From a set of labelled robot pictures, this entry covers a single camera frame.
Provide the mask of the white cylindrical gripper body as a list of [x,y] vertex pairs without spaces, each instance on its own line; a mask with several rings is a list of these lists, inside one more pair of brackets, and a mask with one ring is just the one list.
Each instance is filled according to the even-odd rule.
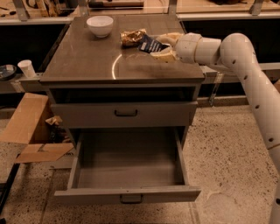
[[197,33],[187,33],[175,45],[178,58],[184,63],[213,65],[220,57],[221,40],[205,38]]

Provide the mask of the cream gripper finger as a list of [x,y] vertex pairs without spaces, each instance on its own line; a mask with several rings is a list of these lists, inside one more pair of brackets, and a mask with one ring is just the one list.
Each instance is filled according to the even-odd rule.
[[156,37],[156,40],[163,43],[168,44],[170,46],[175,46],[179,38],[183,36],[183,33],[179,32],[170,32],[166,34],[162,34]]
[[171,46],[165,48],[160,52],[151,52],[150,56],[155,60],[159,60],[163,62],[173,62],[178,59],[176,52],[173,50]]

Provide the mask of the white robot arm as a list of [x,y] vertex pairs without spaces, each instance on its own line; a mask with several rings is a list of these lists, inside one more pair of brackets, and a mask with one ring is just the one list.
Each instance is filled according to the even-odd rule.
[[158,35],[156,40],[168,45],[151,55],[156,60],[198,63],[239,79],[265,147],[280,174],[280,93],[261,69],[249,38],[241,33],[220,40],[197,33],[173,32]]

